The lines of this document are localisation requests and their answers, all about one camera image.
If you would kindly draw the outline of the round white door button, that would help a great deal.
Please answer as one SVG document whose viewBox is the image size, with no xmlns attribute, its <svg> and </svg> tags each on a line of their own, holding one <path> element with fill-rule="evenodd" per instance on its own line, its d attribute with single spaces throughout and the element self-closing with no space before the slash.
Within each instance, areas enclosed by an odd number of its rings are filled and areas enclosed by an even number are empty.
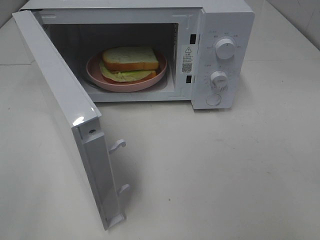
<svg viewBox="0 0 320 240">
<path fill-rule="evenodd" d="M 209 106 L 218 106 L 221 103 L 221 101 L 222 97 L 218 93 L 211 94 L 206 98 L 206 103 Z"/>
</svg>

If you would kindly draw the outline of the upper white power knob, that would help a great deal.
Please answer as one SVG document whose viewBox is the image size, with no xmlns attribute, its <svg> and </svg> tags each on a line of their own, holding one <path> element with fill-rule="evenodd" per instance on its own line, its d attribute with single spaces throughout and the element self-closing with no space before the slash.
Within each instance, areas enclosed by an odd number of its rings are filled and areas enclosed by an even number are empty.
<svg viewBox="0 0 320 240">
<path fill-rule="evenodd" d="M 227 60 L 231 58 L 236 51 L 236 42 L 228 37 L 224 36 L 215 43 L 215 53 L 219 59 Z"/>
</svg>

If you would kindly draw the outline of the sandwich with lettuce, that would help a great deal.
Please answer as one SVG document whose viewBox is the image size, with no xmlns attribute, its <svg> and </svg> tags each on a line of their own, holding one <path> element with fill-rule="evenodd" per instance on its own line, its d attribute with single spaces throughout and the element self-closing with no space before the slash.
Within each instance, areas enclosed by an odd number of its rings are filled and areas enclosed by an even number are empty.
<svg viewBox="0 0 320 240">
<path fill-rule="evenodd" d="M 123 46 L 105 50 L 101 55 L 101 74 L 114 82 L 149 80 L 157 75 L 159 61 L 149 46 Z"/>
</svg>

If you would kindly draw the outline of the white microwave door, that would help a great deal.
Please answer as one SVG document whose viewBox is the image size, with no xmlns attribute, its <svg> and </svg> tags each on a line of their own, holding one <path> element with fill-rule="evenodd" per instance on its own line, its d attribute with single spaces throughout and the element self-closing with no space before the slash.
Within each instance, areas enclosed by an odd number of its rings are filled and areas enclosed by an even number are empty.
<svg viewBox="0 0 320 240">
<path fill-rule="evenodd" d="M 125 147 L 123 139 L 108 147 L 101 128 L 101 113 L 45 32 L 40 16 L 30 10 L 13 13 L 13 19 L 62 142 L 71 157 L 83 164 L 103 228 L 125 220 L 122 195 L 129 184 L 117 188 L 110 155 Z"/>
</svg>

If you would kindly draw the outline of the lower white timer knob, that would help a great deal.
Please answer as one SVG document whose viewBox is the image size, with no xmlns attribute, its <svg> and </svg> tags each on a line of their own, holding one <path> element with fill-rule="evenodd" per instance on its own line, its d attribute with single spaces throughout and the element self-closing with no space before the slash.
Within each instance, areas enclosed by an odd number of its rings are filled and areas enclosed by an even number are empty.
<svg viewBox="0 0 320 240">
<path fill-rule="evenodd" d="M 228 86 L 228 76 L 224 71 L 217 70 L 210 75 L 210 84 L 213 88 L 224 90 Z"/>
</svg>

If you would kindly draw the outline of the pink round plate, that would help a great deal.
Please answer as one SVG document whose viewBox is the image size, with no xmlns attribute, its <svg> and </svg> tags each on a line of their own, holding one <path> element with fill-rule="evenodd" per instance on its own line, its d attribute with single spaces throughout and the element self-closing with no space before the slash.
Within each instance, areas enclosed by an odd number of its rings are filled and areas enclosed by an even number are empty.
<svg viewBox="0 0 320 240">
<path fill-rule="evenodd" d="M 165 79 L 168 68 L 166 57 L 159 51 L 155 51 L 155 56 L 159 62 L 159 68 L 156 70 L 157 75 L 150 79 L 141 79 L 132 82 L 116 82 L 110 78 L 104 77 L 100 70 L 100 62 L 102 61 L 102 52 L 92 56 L 87 64 L 86 71 L 90 81 L 104 90 L 117 93 L 129 93 L 145 90 Z"/>
</svg>

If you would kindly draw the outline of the glass microwave turntable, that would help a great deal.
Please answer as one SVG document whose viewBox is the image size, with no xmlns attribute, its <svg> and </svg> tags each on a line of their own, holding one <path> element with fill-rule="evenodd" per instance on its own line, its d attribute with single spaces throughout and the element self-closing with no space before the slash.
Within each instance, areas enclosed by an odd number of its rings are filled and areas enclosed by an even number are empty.
<svg viewBox="0 0 320 240">
<path fill-rule="evenodd" d="M 79 75 L 78 80 L 79 80 L 80 84 L 82 85 L 82 87 L 88 93 L 112 93 L 112 94 L 116 93 L 114 91 L 109 91 L 109 90 L 103 89 L 103 88 L 99 87 L 98 85 L 96 85 L 95 83 L 91 82 L 88 74 L 84 73 L 83 71 Z M 145 88 L 145 89 L 142 89 L 139 91 L 135 91 L 135 92 L 136 93 L 157 92 L 157 91 L 163 92 L 163 91 L 173 91 L 173 90 L 174 90 L 174 83 L 171 78 L 171 72 L 170 72 L 170 70 L 167 70 L 165 75 L 163 76 L 163 78 L 159 82 L 157 82 L 153 86 L 150 86 L 148 88 Z"/>
</svg>

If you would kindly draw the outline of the white microwave oven body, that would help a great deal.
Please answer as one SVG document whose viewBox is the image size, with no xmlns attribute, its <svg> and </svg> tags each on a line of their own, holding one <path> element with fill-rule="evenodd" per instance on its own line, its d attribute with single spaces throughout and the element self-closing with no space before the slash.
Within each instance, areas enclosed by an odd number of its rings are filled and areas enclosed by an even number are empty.
<svg viewBox="0 0 320 240">
<path fill-rule="evenodd" d="M 150 46 L 165 55 L 174 90 L 86 93 L 93 102 L 190 101 L 194 109 L 227 109 L 233 104 L 255 14 L 243 0 L 30 0 L 31 11 L 77 80 L 87 61 L 104 49 Z M 235 41 L 235 53 L 219 59 L 215 44 Z M 210 76 L 224 71 L 223 90 Z M 221 95 L 211 106 L 208 96 Z"/>
</svg>

